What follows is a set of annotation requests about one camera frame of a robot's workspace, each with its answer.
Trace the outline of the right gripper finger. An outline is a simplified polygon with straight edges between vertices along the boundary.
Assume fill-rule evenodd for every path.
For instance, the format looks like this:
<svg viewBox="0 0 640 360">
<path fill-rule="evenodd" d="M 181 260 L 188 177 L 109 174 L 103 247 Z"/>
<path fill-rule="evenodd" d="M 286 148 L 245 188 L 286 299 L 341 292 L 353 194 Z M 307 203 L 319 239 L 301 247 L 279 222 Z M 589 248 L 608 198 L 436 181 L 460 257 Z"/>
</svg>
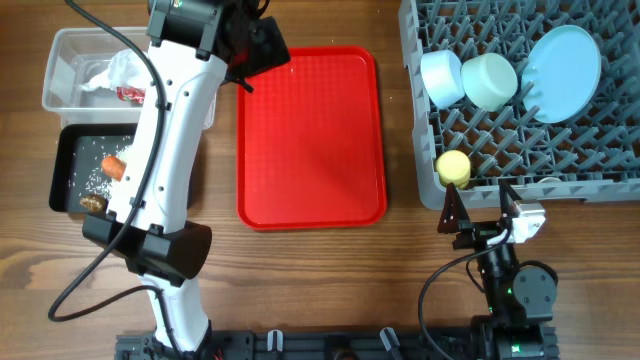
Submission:
<svg viewBox="0 0 640 360">
<path fill-rule="evenodd" d="M 513 202 L 521 200 L 520 195 L 505 180 L 499 181 L 499 201 L 503 216 L 510 216 L 510 206 Z"/>
<path fill-rule="evenodd" d="M 458 193 L 457 187 L 449 183 L 446 187 L 444 206 L 437 227 L 439 233 L 452 234 L 468 231 L 470 217 Z"/>
</svg>

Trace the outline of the brown food scrap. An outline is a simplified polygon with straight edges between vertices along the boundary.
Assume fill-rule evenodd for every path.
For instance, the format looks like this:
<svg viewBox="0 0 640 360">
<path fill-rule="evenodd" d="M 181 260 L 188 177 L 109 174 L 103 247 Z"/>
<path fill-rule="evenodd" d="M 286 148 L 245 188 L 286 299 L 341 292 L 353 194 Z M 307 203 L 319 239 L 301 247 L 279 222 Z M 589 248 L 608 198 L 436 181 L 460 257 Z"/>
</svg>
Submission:
<svg viewBox="0 0 640 360">
<path fill-rule="evenodd" d="M 80 199 L 79 203 L 91 213 L 104 212 L 107 208 L 107 200 L 97 194 L 86 195 Z"/>
</svg>

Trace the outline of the light blue bowl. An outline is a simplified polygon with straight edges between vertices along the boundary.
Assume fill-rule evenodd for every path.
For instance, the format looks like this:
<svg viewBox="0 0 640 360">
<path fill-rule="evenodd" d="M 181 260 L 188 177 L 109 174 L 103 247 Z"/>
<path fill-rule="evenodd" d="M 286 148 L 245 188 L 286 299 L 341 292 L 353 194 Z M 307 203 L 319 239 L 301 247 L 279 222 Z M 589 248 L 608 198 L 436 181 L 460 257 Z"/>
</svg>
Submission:
<svg viewBox="0 0 640 360">
<path fill-rule="evenodd" d="M 421 57 L 424 87 L 438 109 L 446 109 L 465 96 L 461 67 L 459 58 L 450 50 L 428 52 Z"/>
</svg>

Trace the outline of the light blue plate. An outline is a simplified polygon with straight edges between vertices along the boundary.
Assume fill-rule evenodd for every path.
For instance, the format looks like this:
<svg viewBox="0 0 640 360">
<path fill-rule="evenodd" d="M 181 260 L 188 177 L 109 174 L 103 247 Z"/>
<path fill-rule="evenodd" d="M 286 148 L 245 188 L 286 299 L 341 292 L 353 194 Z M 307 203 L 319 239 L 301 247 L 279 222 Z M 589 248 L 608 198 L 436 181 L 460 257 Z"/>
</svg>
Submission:
<svg viewBox="0 0 640 360">
<path fill-rule="evenodd" d="M 563 25 L 529 53 L 521 76 L 522 102 L 545 124 L 565 121 L 591 100 L 601 75 L 600 50 L 583 28 Z"/>
</svg>

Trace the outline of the red candy wrapper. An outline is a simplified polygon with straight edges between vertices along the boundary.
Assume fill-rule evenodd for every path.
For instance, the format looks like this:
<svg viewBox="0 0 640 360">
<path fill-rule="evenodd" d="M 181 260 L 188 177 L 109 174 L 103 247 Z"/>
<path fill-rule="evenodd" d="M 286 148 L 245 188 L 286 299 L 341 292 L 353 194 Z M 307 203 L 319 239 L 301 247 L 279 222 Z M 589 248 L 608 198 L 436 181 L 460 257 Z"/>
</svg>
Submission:
<svg viewBox="0 0 640 360">
<path fill-rule="evenodd" d="M 118 87 L 116 89 L 118 98 L 121 101 L 142 105 L 145 99 L 145 90 L 135 87 Z"/>
</svg>

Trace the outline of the orange carrot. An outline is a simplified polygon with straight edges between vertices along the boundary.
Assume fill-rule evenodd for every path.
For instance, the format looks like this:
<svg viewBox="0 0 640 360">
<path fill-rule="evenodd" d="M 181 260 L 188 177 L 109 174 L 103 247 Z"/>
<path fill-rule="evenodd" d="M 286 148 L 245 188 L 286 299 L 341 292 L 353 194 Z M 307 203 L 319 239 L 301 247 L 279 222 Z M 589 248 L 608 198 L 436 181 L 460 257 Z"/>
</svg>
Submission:
<svg viewBox="0 0 640 360">
<path fill-rule="evenodd" d="M 101 169 L 111 179 L 120 182 L 124 176 L 126 164 L 118 157 L 110 155 L 102 160 Z"/>
</svg>

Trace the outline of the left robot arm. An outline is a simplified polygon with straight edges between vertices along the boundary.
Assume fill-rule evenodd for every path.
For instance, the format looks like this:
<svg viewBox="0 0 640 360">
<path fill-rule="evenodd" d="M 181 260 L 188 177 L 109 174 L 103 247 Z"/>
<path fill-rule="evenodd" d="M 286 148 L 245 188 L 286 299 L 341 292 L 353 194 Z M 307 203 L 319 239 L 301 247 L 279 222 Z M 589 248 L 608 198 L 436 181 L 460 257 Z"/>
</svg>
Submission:
<svg viewBox="0 0 640 360">
<path fill-rule="evenodd" d="M 197 358 L 211 325 L 197 276 L 211 229 L 190 222 L 191 172 L 210 105 L 226 83 L 245 85 L 290 55 L 263 1 L 153 1 L 140 58 L 150 81 L 128 162 L 105 212 L 83 234 L 121 257 L 149 294 L 155 350 Z"/>
</svg>

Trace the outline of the yellow cup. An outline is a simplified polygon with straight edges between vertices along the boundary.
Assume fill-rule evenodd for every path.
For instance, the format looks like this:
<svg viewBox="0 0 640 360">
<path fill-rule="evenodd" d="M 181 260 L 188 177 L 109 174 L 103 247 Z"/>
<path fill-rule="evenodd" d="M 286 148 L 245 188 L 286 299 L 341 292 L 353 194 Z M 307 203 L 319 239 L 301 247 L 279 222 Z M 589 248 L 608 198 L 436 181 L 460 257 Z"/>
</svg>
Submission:
<svg viewBox="0 0 640 360">
<path fill-rule="evenodd" d="M 471 178 L 471 162 L 468 156 L 459 150 L 449 150 L 439 156 L 435 162 L 435 170 L 442 186 L 454 184 L 457 188 L 465 188 Z"/>
</svg>

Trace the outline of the white napkin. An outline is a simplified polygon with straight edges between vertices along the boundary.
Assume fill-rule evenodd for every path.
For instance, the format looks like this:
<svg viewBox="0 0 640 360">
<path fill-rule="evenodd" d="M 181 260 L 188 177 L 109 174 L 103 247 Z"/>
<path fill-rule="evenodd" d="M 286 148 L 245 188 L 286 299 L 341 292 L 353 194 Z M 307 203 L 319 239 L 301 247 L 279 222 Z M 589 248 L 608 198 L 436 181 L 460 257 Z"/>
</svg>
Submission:
<svg viewBox="0 0 640 360">
<path fill-rule="evenodd" d="M 151 81 L 152 77 L 144 62 L 131 49 L 127 49 L 115 54 L 106 70 L 92 77 L 80 88 L 88 92 L 97 89 L 116 91 L 120 87 L 144 89 Z"/>
</svg>

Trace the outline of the green bowl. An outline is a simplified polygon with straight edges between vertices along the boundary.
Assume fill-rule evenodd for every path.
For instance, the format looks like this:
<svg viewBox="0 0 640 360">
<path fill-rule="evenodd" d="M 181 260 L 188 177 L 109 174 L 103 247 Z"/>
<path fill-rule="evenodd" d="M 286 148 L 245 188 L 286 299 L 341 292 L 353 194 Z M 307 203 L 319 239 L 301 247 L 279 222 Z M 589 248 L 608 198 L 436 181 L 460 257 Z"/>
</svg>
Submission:
<svg viewBox="0 0 640 360">
<path fill-rule="evenodd" d="M 497 53 L 486 53 L 464 62 L 461 80 L 469 100 L 488 112 L 501 109 L 518 89 L 513 66 Z"/>
</svg>

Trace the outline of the white rice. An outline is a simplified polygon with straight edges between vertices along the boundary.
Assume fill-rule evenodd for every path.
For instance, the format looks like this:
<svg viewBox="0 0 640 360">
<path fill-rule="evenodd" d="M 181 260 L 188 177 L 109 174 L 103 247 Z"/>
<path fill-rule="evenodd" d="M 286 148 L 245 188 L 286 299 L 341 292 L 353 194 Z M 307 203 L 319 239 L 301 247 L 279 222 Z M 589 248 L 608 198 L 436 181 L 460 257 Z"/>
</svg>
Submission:
<svg viewBox="0 0 640 360">
<path fill-rule="evenodd" d="M 72 151 L 72 170 L 68 180 L 70 194 L 77 199 L 94 194 L 109 200 L 117 182 L 103 172 L 102 161 L 115 156 L 126 163 L 132 143 L 132 135 L 78 138 Z"/>
</svg>

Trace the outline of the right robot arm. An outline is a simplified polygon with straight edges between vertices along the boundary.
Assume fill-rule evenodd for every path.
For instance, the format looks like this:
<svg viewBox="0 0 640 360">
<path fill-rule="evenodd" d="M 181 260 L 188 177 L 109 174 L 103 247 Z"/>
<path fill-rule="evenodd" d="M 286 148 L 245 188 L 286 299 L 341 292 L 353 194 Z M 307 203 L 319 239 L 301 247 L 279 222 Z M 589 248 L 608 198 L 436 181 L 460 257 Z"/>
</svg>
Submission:
<svg viewBox="0 0 640 360">
<path fill-rule="evenodd" d="M 469 249 L 477 262 L 489 314 L 471 321 L 476 359 L 551 359 L 558 349 L 545 333 L 553 319 L 558 275 L 540 261 L 520 261 L 515 246 L 532 239 L 546 220 L 545 209 L 524 200 L 506 182 L 499 184 L 501 215 L 474 222 L 455 185 L 446 188 L 437 231 L 454 234 L 455 250 Z"/>
</svg>

